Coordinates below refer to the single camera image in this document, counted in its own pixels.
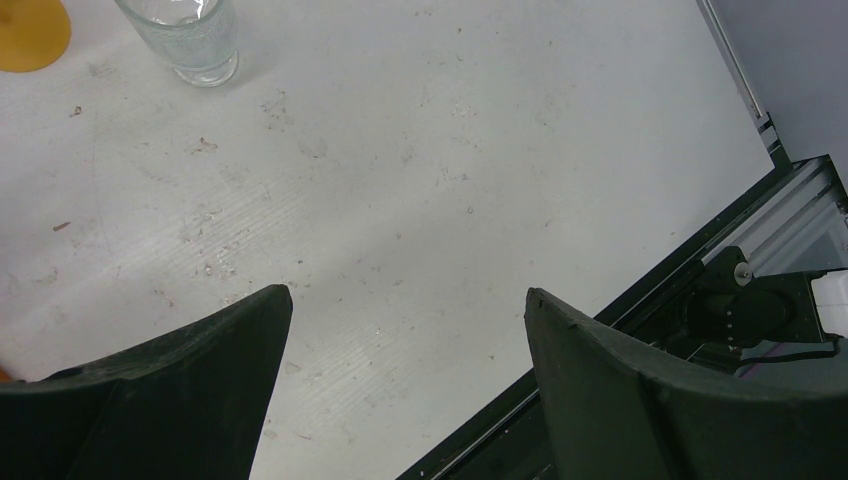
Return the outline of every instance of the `wire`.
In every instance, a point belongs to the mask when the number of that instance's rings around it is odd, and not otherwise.
[[[839,354],[839,340],[842,337],[836,337],[833,339],[833,350],[830,351],[814,351],[814,352],[801,352],[801,353],[790,353],[788,355],[780,355],[777,357],[752,357],[740,360],[737,364],[737,368],[744,367],[746,365],[753,365],[755,363],[786,363],[786,362],[797,362],[798,360],[817,360],[822,358],[833,358]]]

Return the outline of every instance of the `yellow object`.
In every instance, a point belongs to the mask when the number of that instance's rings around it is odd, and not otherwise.
[[[70,40],[71,20],[59,0],[0,0],[0,70],[44,68]]]

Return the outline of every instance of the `gray wall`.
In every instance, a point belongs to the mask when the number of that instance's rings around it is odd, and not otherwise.
[[[848,180],[848,1],[712,3],[789,157],[829,153]]]

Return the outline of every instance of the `clear drinking glass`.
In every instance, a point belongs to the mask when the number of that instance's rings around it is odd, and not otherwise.
[[[147,46],[186,82],[221,85],[238,67],[231,0],[115,0]]]

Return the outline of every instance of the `white table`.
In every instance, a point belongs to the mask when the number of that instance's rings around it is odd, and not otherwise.
[[[286,283],[255,479],[394,478],[530,367],[527,287],[594,314],[771,169],[694,2],[241,0],[208,90],[66,3],[0,75],[0,364]]]

